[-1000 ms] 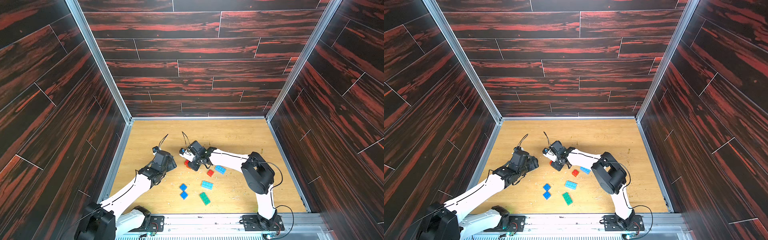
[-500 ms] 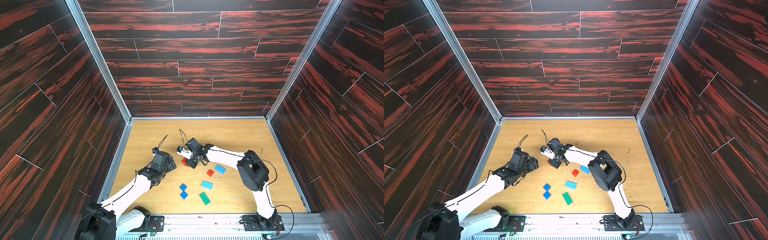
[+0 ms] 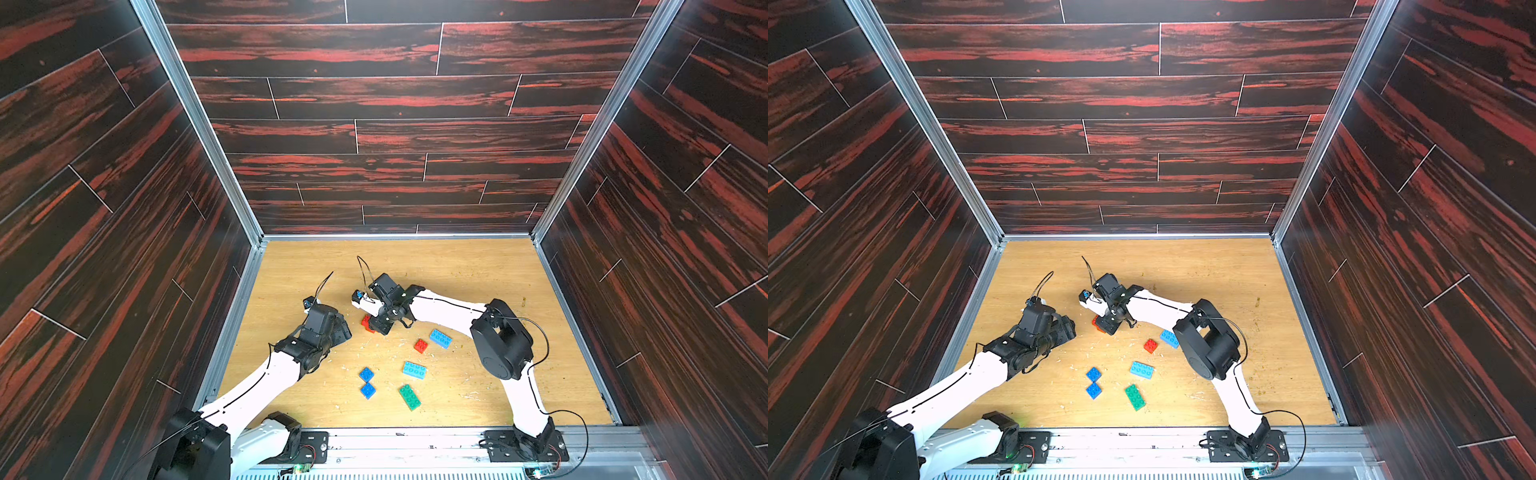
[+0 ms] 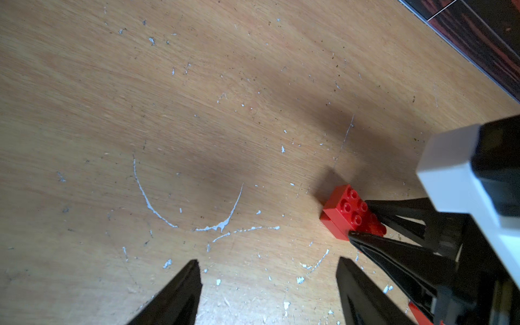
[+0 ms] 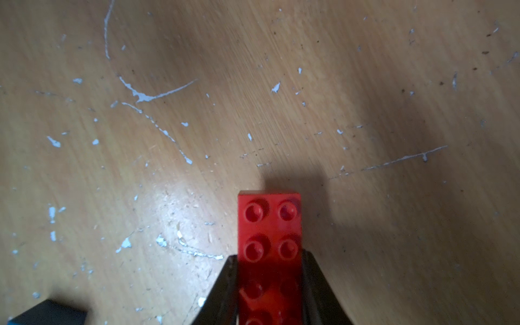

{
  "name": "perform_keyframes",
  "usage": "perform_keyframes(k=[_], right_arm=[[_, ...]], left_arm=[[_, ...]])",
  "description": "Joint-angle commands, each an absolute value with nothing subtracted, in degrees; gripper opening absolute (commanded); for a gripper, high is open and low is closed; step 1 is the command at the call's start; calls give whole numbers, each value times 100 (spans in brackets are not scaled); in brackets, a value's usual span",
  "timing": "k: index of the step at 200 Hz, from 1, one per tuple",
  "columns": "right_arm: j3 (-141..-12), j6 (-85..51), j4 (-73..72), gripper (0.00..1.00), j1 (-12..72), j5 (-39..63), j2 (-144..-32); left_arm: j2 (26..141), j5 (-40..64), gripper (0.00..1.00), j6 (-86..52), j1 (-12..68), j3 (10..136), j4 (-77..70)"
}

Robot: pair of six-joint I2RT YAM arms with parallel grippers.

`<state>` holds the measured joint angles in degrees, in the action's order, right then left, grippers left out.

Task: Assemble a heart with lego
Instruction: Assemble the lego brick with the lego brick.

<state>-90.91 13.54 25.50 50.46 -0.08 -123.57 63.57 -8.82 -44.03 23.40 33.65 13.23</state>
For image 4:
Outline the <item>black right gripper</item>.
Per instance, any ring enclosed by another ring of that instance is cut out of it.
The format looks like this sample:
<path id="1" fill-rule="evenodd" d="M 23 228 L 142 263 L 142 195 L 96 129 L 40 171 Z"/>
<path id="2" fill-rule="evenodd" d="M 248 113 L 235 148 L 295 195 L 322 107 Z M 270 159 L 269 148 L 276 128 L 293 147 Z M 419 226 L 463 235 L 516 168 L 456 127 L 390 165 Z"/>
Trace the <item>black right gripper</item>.
<path id="1" fill-rule="evenodd" d="M 470 215 L 440 213 L 428 198 L 366 204 L 381 223 L 421 246 L 355 231 L 349 241 L 430 324 L 519 323 L 519 288 Z"/>

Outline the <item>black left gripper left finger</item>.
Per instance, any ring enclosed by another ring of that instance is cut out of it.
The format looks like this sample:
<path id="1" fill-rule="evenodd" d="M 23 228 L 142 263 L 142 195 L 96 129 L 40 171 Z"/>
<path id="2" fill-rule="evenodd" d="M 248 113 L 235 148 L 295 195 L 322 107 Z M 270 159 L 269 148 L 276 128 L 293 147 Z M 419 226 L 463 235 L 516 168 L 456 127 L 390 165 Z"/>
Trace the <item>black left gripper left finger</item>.
<path id="1" fill-rule="evenodd" d="M 202 288 L 199 262 L 192 259 L 129 324 L 194 325 Z"/>

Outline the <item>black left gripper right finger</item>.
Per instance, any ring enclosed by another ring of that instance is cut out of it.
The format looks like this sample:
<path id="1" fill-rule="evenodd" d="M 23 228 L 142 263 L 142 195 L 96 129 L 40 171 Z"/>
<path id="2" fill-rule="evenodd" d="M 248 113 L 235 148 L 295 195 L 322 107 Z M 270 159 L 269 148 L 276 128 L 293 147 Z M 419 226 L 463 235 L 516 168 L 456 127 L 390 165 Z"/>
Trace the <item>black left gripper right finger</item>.
<path id="1" fill-rule="evenodd" d="M 413 323 L 351 259 L 339 258 L 336 279 L 346 324 Z"/>

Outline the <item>red lego brick small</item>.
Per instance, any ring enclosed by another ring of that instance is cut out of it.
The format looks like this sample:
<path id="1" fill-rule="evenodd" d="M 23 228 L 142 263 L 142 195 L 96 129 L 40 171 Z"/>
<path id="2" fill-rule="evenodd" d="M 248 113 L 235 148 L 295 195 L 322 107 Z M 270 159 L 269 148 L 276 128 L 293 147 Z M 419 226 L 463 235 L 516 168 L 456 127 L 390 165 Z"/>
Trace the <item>red lego brick small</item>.
<path id="1" fill-rule="evenodd" d="M 408 304 L 408 308 L 414 315 L 418 325 L 433 325 L 433 323 L 426 317 L 413 302 Z"/>

